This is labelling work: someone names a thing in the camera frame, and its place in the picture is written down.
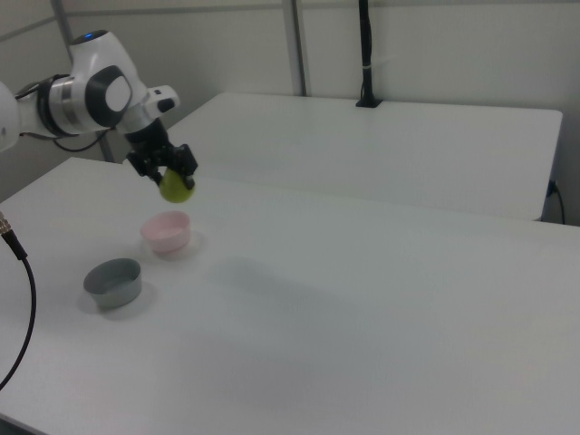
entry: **white wall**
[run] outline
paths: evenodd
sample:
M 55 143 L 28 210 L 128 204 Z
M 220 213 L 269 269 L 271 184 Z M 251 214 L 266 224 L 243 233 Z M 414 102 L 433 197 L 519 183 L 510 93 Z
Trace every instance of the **white wall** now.
M 221 92 L 295 93 L 280 0 L 63 4 L 73 35 L 114 32 L 147 85 L 177 91 L 181 106 L 163 117 L 168 127 Z M 128 146 L 113 136 L 121 160 Z
M 50 2 L 0 0 L 0 60 L 0 81 L 12 92 L 30 82 L 70 71 Z M 69 156 L 50 141 L 21 138 L 0 156 L 0 201 Z M 82 157 L 99 159 L 101 153 L 95 149 L 83 153 Z
M 376 94 L 392 101 L 562 111 L 554 177 L 568 221 L 579 225 L 580 4 L 548 3 L 373 7 L 373 61 L 388 61 L 373 76 Z M 303 1 L 313 96 L 357 98 L 361 89 L 358 10 L 344 4 Z M 558 221 L 556 199 L 549 202 Z

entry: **cable connector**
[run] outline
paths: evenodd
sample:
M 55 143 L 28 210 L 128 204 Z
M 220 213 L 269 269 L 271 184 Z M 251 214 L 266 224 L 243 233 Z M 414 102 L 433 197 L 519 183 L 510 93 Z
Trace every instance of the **cable connector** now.
M 12 227 L 10 227 L 10 222 L 6 220 L 2 212 L 0 211 L 0 234 L 4 235 L 8 231 L 10 231 Z
M 16 237 L 15 232 L 12 230 L 12 227 L 10 227 L 10 222 L 8 222 L 1 211 L 0 235 L 2 235 L 2 238 L 5 240 L 6 244 L 10 246 L 10 249 L 12 249 L 12 252 L 14 252 L 14 255 L 16 258 L 18 258 L 18 260 L 23 261 L 28 257 L 28 254 L 26 254 L 26 251 L 24 251 L 24 248 L 18 241 L 18 237 Z

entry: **black pole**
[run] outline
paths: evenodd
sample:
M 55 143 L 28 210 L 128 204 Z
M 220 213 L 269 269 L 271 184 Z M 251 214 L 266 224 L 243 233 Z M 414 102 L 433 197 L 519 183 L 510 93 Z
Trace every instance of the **black pole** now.
M 361 20 L 362 98 L 356 106 L 375 108 L 381 104 L 381 100 L 375 99 L 372 94 L 372 33 L 368 0 L 359 0 L 359 17 Z

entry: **gray bowl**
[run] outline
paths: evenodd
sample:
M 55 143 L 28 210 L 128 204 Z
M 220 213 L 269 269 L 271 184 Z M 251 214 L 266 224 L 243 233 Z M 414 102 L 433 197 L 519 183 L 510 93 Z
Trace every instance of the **gray bowl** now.
M 130 258 L 107 261 L 89 272 L 83 286 L 103 310 L 128 304 L 141 291 L 141 266 Z

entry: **black cable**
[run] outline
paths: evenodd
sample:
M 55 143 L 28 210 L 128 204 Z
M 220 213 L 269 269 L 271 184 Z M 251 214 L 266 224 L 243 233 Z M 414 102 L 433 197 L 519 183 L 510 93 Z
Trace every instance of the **black cable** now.
M 94 140 L 93 142 L 91 142 L 89 145 L 87 145 L 86 147 L 82 147 L 82 148 L 76 149 L 76 150 L 75 150 L 75 149 L 71 149 L 71 148 L 66 148 L 66 147 L 64 147 L 64 146 L 63 146 L 63 145 L 61 145 L 61 144 L 59 143 L 59 141 L 58 141 L 58 140 L 56 140 L 56 139 L 53 139 L 53 143 L 54 143 L 54 145 L 56 145 L 56 146 L 57 146 L 58 148 L 60 148 L 61 150 L 64 150 L 64 151 L 67 151 L 67 152 L 83 152 L 83 151 L 89 150 L 89 149 L 91 149 L 92 147 L 94 147 L 94 146 L 95 146 L 95 145 L 96 145 L 96 144 L 99 142 L 99 140 L 101 140 L 102 138 L 104 138 L 104 137 L 105 137 L 105 135 L 106 135 L 108 132 L 109 132 L 108 130 L 105 130 L 103 133 L 101 133 L 99 136 L 97 136 L 97 139 L 95 139 L 95 140 Z
M 10 372 L 4 377 L 2 382 L 0 383 L 0 391 L 6 386 L 6 384 L 10 381 L 10 379 L 14 376 L 16 369 L 22 362 L 24 358 L 24 354 L 26 353 L 26 349 L 28 349 L 28 344 L 30 343 L 30 338 L 33 335 L 34 329 L 34 320 L 36 318 L 36 283 L 34 282 L 34 275 L 33 269 L 30 267 L 28 260 L 26 258 L 22 259 L 24 267 L 26 268 L 26 273 L 28 274 L 28 281 L 30 282 L 30 296 L 31 296 L 31 303 L 30 303 L 30 320 L 28 321 L 28 329 L 26 331 L 26 337 L 24 338 L 24 343 L 22 348 L 20 349 L 20 353 L 16 357 L 16 361 L 12 365 Z
M 566 215 L 564 213 L 564 201 L 562 200 L 562 194 L 557 185 L 554 185 L 554 193 L 558 195 L 558 200 L 560 201 L 560 213 L 562 215 L 562 225 L 566 224 Z
M 36 91 L 38 91 L 38 85 L 37 85 L 37 84 L 36 84 L 35 86 L 33 86 L 32 88 L 30 88 L 28 91 L 25 91 L 25 92 L 19 93 L 18 95 L 16 95 L 16 96 L 15 96 L 15 98 L 16 98 L 17 100 L 20 100 L 21 98 L 24 98 L 24 97 L 26 97 L 26 96 L 28 96 L 28 95 L 30 95 L 31 93 L 34 93 L 34 92 L 36 92 Z

